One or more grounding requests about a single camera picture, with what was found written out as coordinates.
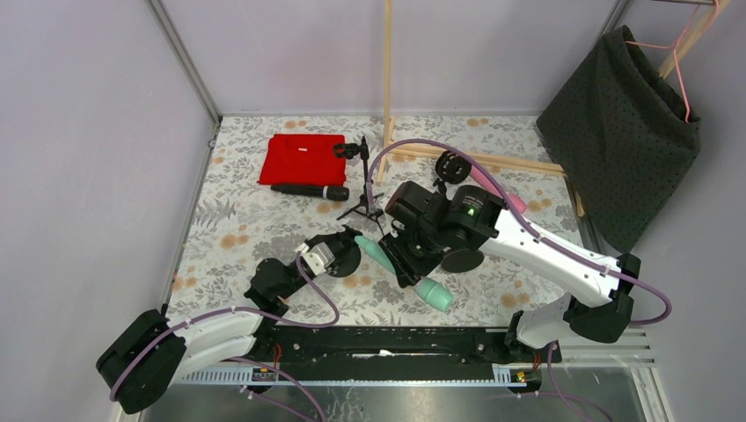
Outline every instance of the tripod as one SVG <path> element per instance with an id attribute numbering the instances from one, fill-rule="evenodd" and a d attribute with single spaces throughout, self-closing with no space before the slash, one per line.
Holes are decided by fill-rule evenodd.
<path id="1" fill-rule="evenodd" d="M 381 227 L 381 223 L 378 221 L 378 218 L 380 218 L 381 215 L 384 214 L 384 211 L 383 209 L 376 209 L 372 212 L 370 211 L 370 207 L 368 205 L 368 192 L 365 189 L 365 184 L 368 183 L 368 159 L 370 158 L 370 151 L 368 150 L 368 143 L 365 141 L 365 135 L 362 136 L 360 145 L 356 143 L 338 143 L 337 145 L 334 145 L 333 150 L 336 157 L 344 157 L 347 160 L 351 160 L 355 156 L 360 154 L 360 159 L 362 160 L 363 176 L 362 195 L 360 195 L 360 201 L 357 203 L 357 205 L 349 208 L 347 211 L 344 212 L 344 214 L 337 217 L 337 221 L 347 217 L 352 213 L 355 213 L 367 218 L 368 220 L 371 220 L 372 222 L 375 222 L 378 226 L 378 229 L 381 230 L 382 235 L 384 233 L 384 228 Z M 375 195 L 373 197 L 373 201 L 382 196 L 384 196 L 382 193 Z"/>

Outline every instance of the hanger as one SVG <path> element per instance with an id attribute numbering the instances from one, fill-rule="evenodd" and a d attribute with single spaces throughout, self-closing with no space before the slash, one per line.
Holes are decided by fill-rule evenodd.
<path id="1" fill-rule="evenodd" d="M 715 17 L 718 16 L 719 9 L 720 9 L 720 0 L 713 0 L 715 3 L 715 12 L 713 15 L 707 20 L 707 23 L 705 24 L 705 27 L 702 29 L 702 33 L 704 33 L 707 28 L 710 27 L 712 22 L 715 20 Z M 677 76 L 678 76 L 678 84 L 681 87 L 681 96 L 684 99 L 684 105 L 686 106 L 686 115 L 684 116 L 684 121 L 686 123 L 689 123 L 689 114 L 690 114 L 690 107 L 689 107 L 689 99 L 686 97 L 686 89 L 684 88 L 684 80 L 681 78 L 681 69 L 678 65 L 678 56 L 677 56 L 677 49 L 678 45 L 681 43 L 681 40 L 684 38 L 684 35 L 687 31 L 689 31 L 689 27 L 691 26 L 691 22 L 694 20 L 694 17 L 697 16 L 697 11 L 699 10 L 699 5 L 694 8 L 694 11 L 691 13 L 691 16 L 689 17 L 689 22 L 686 23 L 686 26 L 684 27 L 684 30 L 679 34 L 676 41 L 674 41 L 673 44 L 670 46 L 656 46 L 655 44 L 645 44 L 643 42 L 634 42 L 634 41 L 627 41 L 627 44 L 632 44 L 634 46 L 639 47 L 650 47 L 650 48 L 659 48 L 661 50 L 668 50 L 672 49 L 672 54 L 674 56 L 674 64 L 676 65 L 677 70 Z"/>

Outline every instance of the metal bar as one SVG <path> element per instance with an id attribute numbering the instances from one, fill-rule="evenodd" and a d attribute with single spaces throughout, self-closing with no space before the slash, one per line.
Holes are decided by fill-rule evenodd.
<path id="1" fill-rule="evenodd" d="M 504 365 L 503 367 L 509 367 L 511 369 L 520 369 L 526 368 L 525 364 L 516 364 L 511 363 L 509 365 Z M 655 367 L 655 361 L 651 359 L 634 359 L 634 358 L 628 358 L 625 356 L 621 357 L 615 357 L 615 358 L 602 358 L 600 356 L 596 356 L 596 359 L 591 359 L 591 357 L 586 357 L 581 360 L 577 360 L 575 358 L 572 358 L 567 361 L 562 361 L 561 363 L 553 363 L 552 368 L 568 368 L 568 369 L 574 369 L 574 368 L 580 368 L 580 367 L 587 367 L 587 368 L 615 368 L 615 367 Z"/>
<path id="2" fill-rule="evenodd" d="M 215 364 L 184 376 L 179 384 L 267 386 L 286 385 L 292 382 L 275 381 L 276 375 L 260 372 L 251 365 Z M 511 382 L 510 368 L 493 366 L 491 380 L 451 381 L 300 381 L 306 387 L 525 387 L 525 382 Z"/>
<path id="3" fill-rule="evenodd" d="M 560 340 L 559 346 L 562 347 L 562 354 L 565 354 L 566 350 L 577 353 L 579 349 L 594 347 L 610 350 L 609 354 L 613 354 L 613 349 L 617 347 L 635 347 L 643 352 L 650 352 L 646 336 L 625 336 L 624 334 L 612 344 L 597 343 L 583 337 L 572 337 Z"/>
<path id="4" fill-rule="evenodd" d="M 567 194 L 570 195 L 570 203 L 573 206 L 573 210 L 575 210 L 575 221 L 578 224 L 578 231 L 580 231 L 581 234 L 581 241 L 583 247 L 586 249 L 589 249 L 594 252 L 603 253 L 601 250 L 601 244 L 598 240 L 598 235 L 596 231 L 593 228 L 593 225 L 590 223 L 590 219 L 588 214 L 585 214 L 583 217 L 577 216 L 577 209 L 578 206 L 575 203 L 575 188 L 573 187 L 573 184 L 570 183 L 569 180 L 565 178 L 565 187 L 567 188 Z"/>
<path id="5" fill-rule="evenodd" d="M 701 6 L 715 6 L 713 0 L 651 0 L 653 2 L 698 4 Z"/>
<path id="6" fill-rule="evenodd" d="M 669 398 L 666 397 L 666 390 L 663 389 L 663 383 L 661 382 L 661 374 L 660 374 L 660 371 L 658 370 L 658 367 L 650 368 L 650 374 L 653 376 L 653 381 L 655 382 L 655 392 L 658 393 L 658 400 L 663 406 L 663 410 L 666 412 L 666 417 L 669 420 L 673 421 L 674 412 L 671 410 Z"/>
<path id="7" fill-rule="evenodd" d="M 181 37 L 179 37 L 179 33 L 176 31 L 176 27 L 173 25 L 171 18 L 168 16 L 168 12 L 166 11 L 163 2 L 161 2 L 161 0 L 145 0 L 145 3 L 153 13 L 153 18 L 158 22 L 161 30 L 163 30 L 164 36 L 168 41 L 169 46 L 171 46 L 171 50 L 176 55 L 176 59 L 184 70 L 186 78 L 189 79 L 189 82 L 192 84 L 192 87 L 194 88 L 197 97 L 200 99 L 202 106 L 205 108 L 205 111 L 216 125 L 220 124 L 220 111 L 217 109 L 215 101 L 212 99 L 207 86 L 205 86 L 204 81 L 200 77 L 200 73 L 194 66 L 194 62 L 189 56 L 187 48 L 184 47 L 184 42 L 181 40 Z"/>
<path id="8" fill-rule="evenodd" d="M 392 0 L 385 0 L 384 28 L 384 146 L 391 143 L 391 6 Z"/>
<path id="9" fill-rule="evenodd" d="M 597 39 L 601 38 L 601 36 L 608 31 L 617 29 L 617 26 L 619 26 L 619 22 L 622 21 L 622 19 L 629 11 L 629 8 L 632 5 L 633 1 L 634 0 L 617 0 L 616 3 L 614 3 L 614 5 L 611 7 L 611 10 L 609 11 L 609 15 L 606 17 L 606 21 L 603 22 L 601 31 L 596 37 Z"/>
<path id="10" fill-rule="evenodd" d="M 169 277 L 171 277 L 168 280 L 168 283 L 166 283 L 165 291 L 161 295 L 161 313 L 165 314 L 166 307 L 168 306 L 168 302 L 171 300 L 171 285 L 173 283 L 173 275 L 176 273 L 176 271 L 179 269 L 179 264 L 181 263 L 181 256 L 184 253 L 184 245 L 187 244 L 187 238 L 189 237 L 189 230 L 192 228 L 192 220 L 194 219 L 194 211 L 197 208 L 197 201 L 200 200 L 200 193 L 202 192 L 202 186 L 205 183 L 205 176 L 207 175 L 210 158 L 212 157 L 212 152 L 215 149 L 215 142 L 217 138 L 217 131 L 219 130 L 220 126 L 216 125 L 215 133 L 213 139 L 211 139 L 205 148 L 204 156 L 202 157 L 202 165 L 200 170 L 200 178 L 197 181 L 197 185 L 194 187 L 194 192 L 192 193 L 192 200 L 189 203 L 189 215 L 186 217 L 186 220 L 184 221 L 184 227 L 181 229 L 181 237 L 179 238 L 179 247 L 176 250 L 176 256 L 173 258 L 172 264 L 171 264 L 171 272 L 169 273 Z"/>
<path id="11" fill-rule="evenodd" d="M 630 375 L 634 380 L 634 387 L 637 390 L 637 396 L 640 398 L 640 405 L 645 414 L 645 420 L 650 422 L 673 422 L 673 418 L 668 408 L 668 402 L 665 400 L 663 391 L 655 383 L 653 372 L 657 372 L 654 367 L 630 367 Z"/>

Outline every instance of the red cloth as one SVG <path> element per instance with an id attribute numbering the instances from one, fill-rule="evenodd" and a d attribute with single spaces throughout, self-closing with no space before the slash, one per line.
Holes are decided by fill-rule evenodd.
<path id="1" fill-rule="evenodd" d="M 334 156 L 338 143 L 345 143 L 344 135 L 275 134 L 267 145 L 260 185 L 342 186 L 347 160 Z"/>

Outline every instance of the polka dot fabric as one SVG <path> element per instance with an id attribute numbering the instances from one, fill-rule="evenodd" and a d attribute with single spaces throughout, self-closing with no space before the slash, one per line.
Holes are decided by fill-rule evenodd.
<path id="1" fill-rule="evenodd" d="M 606 33 L 537 120 L 604 239 L 628 252 L 699 153 L 699 117 L 627 26 Z"/>

